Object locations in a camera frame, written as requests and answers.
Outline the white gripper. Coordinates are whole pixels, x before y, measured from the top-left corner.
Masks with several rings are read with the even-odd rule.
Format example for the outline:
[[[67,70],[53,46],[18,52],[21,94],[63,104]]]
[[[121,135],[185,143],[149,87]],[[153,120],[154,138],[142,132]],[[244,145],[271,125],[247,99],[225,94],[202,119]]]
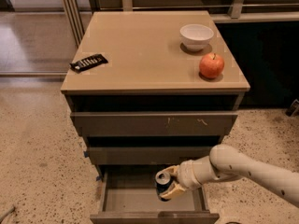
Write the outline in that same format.
[[[169,166],[155,176],[156,181],[170,181],[173,178],[177,178],[178,183],[173,181],[161,187],[160,198],[162,200],[172,200],[182,195],[186,189],[194,190],[202,186],[194,174],[193,161],[184,161],[180,165]]]

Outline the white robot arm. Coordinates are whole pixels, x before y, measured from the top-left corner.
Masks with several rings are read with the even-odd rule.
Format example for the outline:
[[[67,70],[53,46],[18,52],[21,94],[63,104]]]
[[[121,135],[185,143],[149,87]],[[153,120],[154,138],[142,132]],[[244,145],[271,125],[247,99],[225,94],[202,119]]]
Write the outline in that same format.
[[[248,178],[278,197],[299,206],[299,174],[265,162],[256,161],[227,145],[214,146],[209,154],[197,160],[184,161],[158,172],[157,195],[167,202],[205,183]]]

